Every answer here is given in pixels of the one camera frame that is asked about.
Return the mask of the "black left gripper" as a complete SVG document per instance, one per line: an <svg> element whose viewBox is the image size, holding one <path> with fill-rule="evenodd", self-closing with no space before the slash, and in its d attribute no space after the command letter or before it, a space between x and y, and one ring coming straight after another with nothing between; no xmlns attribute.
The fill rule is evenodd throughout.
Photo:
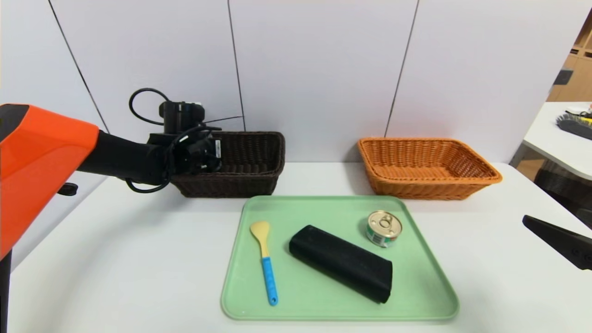
<svg viewBox="0 0 592 333"><path fill-rule="evenodd" d="M221 141L211 136L192 144L192 172L218 172L222 166L221 155Z"/></svg>

